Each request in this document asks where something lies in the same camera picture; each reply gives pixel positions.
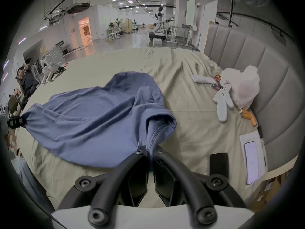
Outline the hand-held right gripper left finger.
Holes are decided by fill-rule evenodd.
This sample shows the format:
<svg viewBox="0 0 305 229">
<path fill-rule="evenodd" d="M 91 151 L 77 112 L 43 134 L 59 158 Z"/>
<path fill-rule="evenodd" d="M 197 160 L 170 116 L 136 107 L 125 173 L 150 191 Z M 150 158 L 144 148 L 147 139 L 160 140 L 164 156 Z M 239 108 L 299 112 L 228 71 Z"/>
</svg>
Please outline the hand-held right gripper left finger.
<svg viewBox="0 0 305 229">
<path fill-rule="evenodd" d="M 149 152 L 136 150 L 110 173 L 79 177 L 59 205 L 59 210 L 90 205 L 88 222 L 93 227 L 110 224 L 117 205 L 138 207 L 147 194 Z"/>
</svg>

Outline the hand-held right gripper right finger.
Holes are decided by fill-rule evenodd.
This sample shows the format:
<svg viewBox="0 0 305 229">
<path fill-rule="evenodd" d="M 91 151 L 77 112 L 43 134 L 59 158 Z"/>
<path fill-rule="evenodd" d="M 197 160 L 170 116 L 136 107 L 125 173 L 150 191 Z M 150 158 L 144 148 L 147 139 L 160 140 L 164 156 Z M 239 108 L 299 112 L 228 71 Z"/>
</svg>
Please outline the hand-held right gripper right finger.
<svg viewBox="0 0 305 229">
<path fill-rule="evenodd" d="M 226 176 L 192 172 L 160 146 L 153 151 L 152 167 L 156 193 L 166 207 L 187 205 L 192 227 L 214 225 L 220 218 L 216 205 L 246 209 Z"/>
</svg>

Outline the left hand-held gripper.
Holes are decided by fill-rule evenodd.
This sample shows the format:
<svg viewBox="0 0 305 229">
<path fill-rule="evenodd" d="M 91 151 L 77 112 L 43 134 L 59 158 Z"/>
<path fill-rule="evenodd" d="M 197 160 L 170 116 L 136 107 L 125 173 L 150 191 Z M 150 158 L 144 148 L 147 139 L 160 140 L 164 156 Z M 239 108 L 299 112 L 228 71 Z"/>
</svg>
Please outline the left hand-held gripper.
<svg viewBox="0 0 305 229">
<path fill-rule="evenodd" d="M 3 135 L 8 133 L 9 128 L 19 128 L 24 126 L 24 118 L 21 116 L 7 117 L 0 115 L 1 130 Z"/>
</svg>

